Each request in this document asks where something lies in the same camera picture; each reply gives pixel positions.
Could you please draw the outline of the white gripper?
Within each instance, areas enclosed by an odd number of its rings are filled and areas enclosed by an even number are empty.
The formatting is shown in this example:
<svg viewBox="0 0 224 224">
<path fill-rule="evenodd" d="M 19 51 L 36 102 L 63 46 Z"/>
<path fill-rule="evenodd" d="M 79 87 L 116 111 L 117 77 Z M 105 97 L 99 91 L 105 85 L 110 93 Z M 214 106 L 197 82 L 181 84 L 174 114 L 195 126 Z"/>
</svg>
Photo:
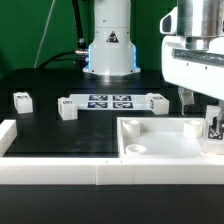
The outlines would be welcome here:
<svg viewBox="0 0 224 224">
<path fill-rule="evenodd" d="M 162 42 L 161 63 L 164 79 L 181 86 L 178 95 L 182 114 L 185 114 L 186 106 L 195 104 L 193 91 L 220 100 L 220 112 L 214 118 L 214 128 L 217 133 L 223 133 L 224 37 L 212 39 L 209 50 L 200 52 L 187 50 L 184 37 L 166 36 Z"/>
</svg>

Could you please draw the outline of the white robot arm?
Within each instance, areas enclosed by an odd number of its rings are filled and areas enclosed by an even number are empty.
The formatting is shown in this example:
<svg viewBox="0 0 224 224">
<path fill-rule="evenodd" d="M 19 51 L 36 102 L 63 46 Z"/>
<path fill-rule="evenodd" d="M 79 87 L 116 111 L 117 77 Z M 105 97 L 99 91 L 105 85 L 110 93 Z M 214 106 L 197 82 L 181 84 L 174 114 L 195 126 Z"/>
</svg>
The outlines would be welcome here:
<svg viewBox="0 0 224 224">
<path fill-rule="evenodd" d="M 138 73 L 130 40 L 130 0 L 94 0 L 95 37 L 87 49 L 89 77 L 104 82 Z M 159 24 L 164 79 L 184 105 L 199 92 L 220 101 L 213 127 L 224 132 L 224 0 L 177 0 Z"/>
</svg>

